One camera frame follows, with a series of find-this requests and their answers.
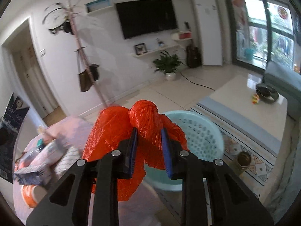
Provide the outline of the orange plastic bag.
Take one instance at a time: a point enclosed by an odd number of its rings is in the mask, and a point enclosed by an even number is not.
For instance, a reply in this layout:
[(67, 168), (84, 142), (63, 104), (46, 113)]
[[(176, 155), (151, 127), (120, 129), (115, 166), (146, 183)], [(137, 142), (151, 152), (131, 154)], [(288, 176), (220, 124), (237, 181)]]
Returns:
[(138, 131), (138, 147), (133, 177), (119, 179), (118, 201), (125, 202), (135, 193), (146, 175), (144, 165), (163, 170), (161, 130), (167, 129), (170, 139), (178, 141), (187, 150), (187, 140), (182, 129), (166, 115), (158, 112), (157, 106), (147, 100), (137, 101), (132, 108), (111, 106), (103, 109), (94, 123), (86, 142), (83, 159), (95, 161), (118, 148), (120, 141), (129, 139), (132, 129)]

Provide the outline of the light blue trash basket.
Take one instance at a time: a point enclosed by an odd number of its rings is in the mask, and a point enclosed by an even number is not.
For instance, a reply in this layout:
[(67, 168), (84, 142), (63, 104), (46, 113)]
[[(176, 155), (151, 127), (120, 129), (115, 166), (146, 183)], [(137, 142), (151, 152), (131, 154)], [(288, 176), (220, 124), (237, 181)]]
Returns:
[[(199, 159), (212, 162), (223, 158), (224, 141), (221, 131), (207, 117), (192, 111), (168, 111), (166, 115), (185, 133), (188, 149)], [(182, 180), (170, 180), (164, 170), (144, 165), (144, 181), (164, 191), (182, 191)]]

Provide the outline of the metal tin can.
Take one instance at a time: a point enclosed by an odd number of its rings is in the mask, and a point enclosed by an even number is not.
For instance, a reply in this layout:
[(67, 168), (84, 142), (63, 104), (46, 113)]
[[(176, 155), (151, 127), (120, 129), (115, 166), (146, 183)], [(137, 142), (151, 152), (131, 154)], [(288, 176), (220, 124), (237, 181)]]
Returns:
[(232, 169), (238, 176), (244, 173), (250, 166), (252, 161), (248, 152), (242, 151), (232, 161)]

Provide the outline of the brown hanging handbag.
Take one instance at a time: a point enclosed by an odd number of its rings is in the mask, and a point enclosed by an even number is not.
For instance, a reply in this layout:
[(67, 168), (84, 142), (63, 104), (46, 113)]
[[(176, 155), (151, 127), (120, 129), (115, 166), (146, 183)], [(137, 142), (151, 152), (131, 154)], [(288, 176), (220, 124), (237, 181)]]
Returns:
[(78, 66), (78, 77), (79, 77), (79, 85), (80, 85), (80, 90), (81, 92), (86, 92), (88, 91), (91, 86), (92, 82), (90, 80), (90, 76), (88, 75), (87, 71), (81, 71), (81, 58), (80, 58), (80, 53), (79, 50), (77, 52), (77, 66)]

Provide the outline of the patterned floor rug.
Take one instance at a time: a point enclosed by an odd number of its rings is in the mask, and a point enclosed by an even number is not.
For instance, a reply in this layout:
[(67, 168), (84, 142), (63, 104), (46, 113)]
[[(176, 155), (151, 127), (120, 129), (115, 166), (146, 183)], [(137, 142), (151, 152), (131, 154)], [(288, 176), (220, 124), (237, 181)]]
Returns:
[(236, 160), (241, 153), (250, 158), (249, 166), (240, 174), (241, 180), (249, 188), (262, 189), (267, 185), (277, 159), (275, 151), (254, 134), (243, 130), (246, 124), (228, 120), (201, 105), (196, 105), (191, 111), (203, 115), (217, 125), (224, 140), (224, 156), (229, 163)]

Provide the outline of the black hanging bag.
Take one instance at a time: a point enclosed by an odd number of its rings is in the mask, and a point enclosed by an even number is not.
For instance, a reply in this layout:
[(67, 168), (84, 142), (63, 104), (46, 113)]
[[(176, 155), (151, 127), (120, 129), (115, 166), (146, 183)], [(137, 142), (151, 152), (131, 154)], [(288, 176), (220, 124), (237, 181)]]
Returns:
[(98, 72), (98, 67), (99, 67), (99, 65), (98, 64), (94, 64), (94, 63), (89, 66), (89, 69), (90, 69), (90, 71), (92, 73), (94, 81), (97, 81), (99, 79), (99, 76), (100, 76), (99, 72)]

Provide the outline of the white coffee table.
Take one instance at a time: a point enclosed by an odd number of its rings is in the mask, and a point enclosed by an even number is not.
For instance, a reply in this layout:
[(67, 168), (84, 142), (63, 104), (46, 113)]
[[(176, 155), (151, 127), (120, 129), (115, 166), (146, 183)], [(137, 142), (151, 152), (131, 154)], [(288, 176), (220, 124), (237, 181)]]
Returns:
[(273, 104), (252, 102), (256, 82), (236, 76), (213, 94), (197, 103), (227, 121), (259, 146), (277, 156), (281, 147), (287, 116), (287, 100), (282, 95)]

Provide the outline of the green potted plant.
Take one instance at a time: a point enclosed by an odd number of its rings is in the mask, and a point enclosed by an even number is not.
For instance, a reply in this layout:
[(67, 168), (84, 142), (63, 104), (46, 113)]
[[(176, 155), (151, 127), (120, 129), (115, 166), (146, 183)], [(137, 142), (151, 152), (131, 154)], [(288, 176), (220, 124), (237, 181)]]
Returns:
[(166, 80), (174, 81), (176, 79), (176, 71), (183, 63), (177, 54), (170, 54), (164, 50), (160, 52), (158, 59), (153, 60), (153, 64), (156, 67), (155, 72), (162, 72)]

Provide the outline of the colourful small toy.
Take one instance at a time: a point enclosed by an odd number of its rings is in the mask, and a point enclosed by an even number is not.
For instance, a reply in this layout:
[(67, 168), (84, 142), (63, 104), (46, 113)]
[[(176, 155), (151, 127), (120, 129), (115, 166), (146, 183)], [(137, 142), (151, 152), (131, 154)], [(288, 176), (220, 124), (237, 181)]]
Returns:
[(260, 98), (258, 96), (258, 94), (253, 94), (252, 95), (252, 103), (253, 104), (257, 104), (259, 102)]

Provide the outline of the framed butterfly picture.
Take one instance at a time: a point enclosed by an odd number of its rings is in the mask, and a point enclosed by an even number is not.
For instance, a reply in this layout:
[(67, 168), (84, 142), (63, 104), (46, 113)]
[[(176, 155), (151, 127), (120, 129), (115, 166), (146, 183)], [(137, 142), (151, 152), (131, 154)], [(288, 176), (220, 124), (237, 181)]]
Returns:
[(139, 43), (137, 45), (134, 45), (134, 50), (137, 56), (147, 53), (145, 43)]

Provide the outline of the black guitar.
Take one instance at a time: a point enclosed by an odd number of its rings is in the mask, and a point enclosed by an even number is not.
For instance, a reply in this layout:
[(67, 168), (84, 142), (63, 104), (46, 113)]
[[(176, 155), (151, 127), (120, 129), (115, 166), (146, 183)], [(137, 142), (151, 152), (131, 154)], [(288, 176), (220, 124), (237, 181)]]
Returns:
[(201, 66), (201, 54), (198, 47), (194, 45), (193, 40), (186, 47), (186, 65), (189, 68), (197, 68)]

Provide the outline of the orange white cup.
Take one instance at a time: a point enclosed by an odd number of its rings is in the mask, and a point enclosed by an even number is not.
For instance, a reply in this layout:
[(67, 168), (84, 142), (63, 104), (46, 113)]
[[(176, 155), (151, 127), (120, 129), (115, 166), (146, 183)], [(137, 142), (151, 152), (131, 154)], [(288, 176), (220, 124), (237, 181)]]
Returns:
[(40, 201), (40, 187), (37, 185), (22, 185), (21, 195), (29, 208), (34, 208)]

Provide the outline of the black ashtray bowl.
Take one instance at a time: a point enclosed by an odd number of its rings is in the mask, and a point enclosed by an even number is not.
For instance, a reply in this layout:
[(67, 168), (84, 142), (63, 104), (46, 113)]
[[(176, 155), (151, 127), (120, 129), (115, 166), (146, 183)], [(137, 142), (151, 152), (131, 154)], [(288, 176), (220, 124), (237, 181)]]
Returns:
[(267, 104), (273, 104), (279, 99), (278, 92), (266, 84), (258, 83), (256, 85), (256, 93), (259, 99)]

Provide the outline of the red white shelf box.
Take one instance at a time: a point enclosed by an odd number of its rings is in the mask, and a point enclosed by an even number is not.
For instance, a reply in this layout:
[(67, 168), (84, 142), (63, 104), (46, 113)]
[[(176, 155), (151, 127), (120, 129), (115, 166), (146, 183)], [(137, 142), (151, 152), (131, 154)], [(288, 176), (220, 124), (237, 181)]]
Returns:
[(171, 39), (175, 41), (184, 41), (184, 40), (191, 40), (191, 32), (176, 32), (171, 35)]

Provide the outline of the grey sofa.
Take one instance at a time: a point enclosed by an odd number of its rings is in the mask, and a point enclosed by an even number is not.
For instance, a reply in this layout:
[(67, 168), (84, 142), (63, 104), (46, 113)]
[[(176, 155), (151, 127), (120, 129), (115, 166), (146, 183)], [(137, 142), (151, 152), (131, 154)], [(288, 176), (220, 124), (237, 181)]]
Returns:
[(300, 74), (280, 63), (269, 61), (263, 82), (287, 99), (287, 114), (294, 120), (300, 118)]

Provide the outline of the white refrigerator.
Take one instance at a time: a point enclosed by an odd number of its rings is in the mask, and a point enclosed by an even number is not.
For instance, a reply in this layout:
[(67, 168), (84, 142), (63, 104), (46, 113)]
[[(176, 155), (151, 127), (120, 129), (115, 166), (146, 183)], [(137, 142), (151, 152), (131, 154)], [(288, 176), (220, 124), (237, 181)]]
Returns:
[(222, 41), (215, 0), (193, 0), (204, 66), (222, 65)]

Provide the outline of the pink coat rack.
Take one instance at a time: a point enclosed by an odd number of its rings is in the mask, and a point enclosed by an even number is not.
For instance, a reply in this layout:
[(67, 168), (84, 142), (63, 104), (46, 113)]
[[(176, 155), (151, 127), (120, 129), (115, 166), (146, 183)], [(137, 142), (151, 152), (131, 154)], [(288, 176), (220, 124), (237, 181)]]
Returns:
[(71, 0), (68, 0), (67, 1), (67, 5), (66, 5), (66, 8), (67, 8), (67, 13), (68, 13), (68, 18), (69, 18), (69, 21), (70, 21), (70, 26), (71, 26), (71, 29), (72, 29), (72, 35), (74, 35), (75, 37), (75, 42), (76, 42), (76, 45), (77, 45), (77, 49), (75, 50), (75, 53), (77, 55), (77, 50), (79, 50), (79, 53), (80, 53), (80, 58), (81, 58), (81, 71), (84, 71), (86, 70), (88, 75), (90, 76), (90, 80), (92, 82), (92, 87), (94, 87), (98, 97), (100, 98), (102, 104), (104, 105), (105, 108), (108, 107), (106, 101), (105, 101), (105, 98), (104, 96), (102, 95), (101, 91), (100, 91), (100, 88), (98, 87), (97, 83), (93, 80), (93, 76), (92, 76), (92, 73), (89, 69), (89, 66), (91, 65), (91, 63), (89, 62), (88, 60), (88, 57), (84, 51), (84, 46), (82, 46), (82, 43), (80, 41), (80, 38), (79, 38), (79, 32), (77, 30), (77, 26), (75, 24), (75, 12), (74, 12), (74, 8), (77, 6), (77, 4), (79, 3), (80, 0), (78, 0), (78, 2), (73, 5), (71, 3)]

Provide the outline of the white lower wall shelf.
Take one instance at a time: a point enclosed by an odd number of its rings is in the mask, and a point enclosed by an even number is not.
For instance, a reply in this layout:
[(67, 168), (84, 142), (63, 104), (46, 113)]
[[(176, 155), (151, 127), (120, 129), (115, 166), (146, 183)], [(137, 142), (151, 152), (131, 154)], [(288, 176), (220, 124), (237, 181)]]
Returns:
[(140, 58), (140, 57), (152, 55), (152, 54), (155, 54), (155, 53), (158, 53), (158, 52), (162, 52), (162, 51), (165, 51), (165, 50), (169, 50), (169, 49), (172, 49), (172, 48), (178, 48), (178, 47), (180, 47), (180, 45), (174, 44), (174, 45), (169, 45), (169, 46), (165, 46), (165, 47), (159, 47), (155, 50), (149, 50), (146, 53), (143, 53), (143, 54), (140, 54), (140, 55), (136, 55), (134, 53), (131, 53), (130, 55), (134, 58)]

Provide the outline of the dark wall poster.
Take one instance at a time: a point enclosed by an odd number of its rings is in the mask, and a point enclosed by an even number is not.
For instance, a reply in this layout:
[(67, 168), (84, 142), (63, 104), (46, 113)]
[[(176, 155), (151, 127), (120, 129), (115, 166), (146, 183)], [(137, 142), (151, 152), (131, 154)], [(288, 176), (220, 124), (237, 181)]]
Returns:
[(1, 117), (1, 178), (9, 183), (13, 183), (14, 146), (29, 108), (19, 96), (12, 93)]

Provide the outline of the black wall television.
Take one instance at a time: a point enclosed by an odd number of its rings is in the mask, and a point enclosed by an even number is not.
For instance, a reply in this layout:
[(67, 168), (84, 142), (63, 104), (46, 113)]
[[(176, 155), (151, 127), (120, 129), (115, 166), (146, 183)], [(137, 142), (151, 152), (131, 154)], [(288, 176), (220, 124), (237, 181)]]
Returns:
[(123, 38), (178, 28), (171, 0), (137, 0), (116, 3)]

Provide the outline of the blue wall shelf box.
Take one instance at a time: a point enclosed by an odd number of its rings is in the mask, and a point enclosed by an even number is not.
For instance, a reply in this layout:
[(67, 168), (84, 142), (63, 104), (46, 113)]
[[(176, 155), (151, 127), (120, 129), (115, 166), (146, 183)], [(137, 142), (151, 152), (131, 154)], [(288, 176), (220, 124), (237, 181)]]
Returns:
[(100, 9), (104, 9), (111, 6), (111, 0), (94, 0), (92, 2), (86, 3), (87, 13), (91, 13)]

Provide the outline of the round wall clock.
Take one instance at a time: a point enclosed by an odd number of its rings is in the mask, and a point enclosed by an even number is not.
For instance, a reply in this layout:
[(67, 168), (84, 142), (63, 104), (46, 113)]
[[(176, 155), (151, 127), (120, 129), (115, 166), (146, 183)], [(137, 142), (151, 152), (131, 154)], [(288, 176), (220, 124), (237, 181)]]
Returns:
[(59, 31), (72, 33), (67, 8), (62, 3), (54, 3), (45, 8), (42, 24), (51, 34)]

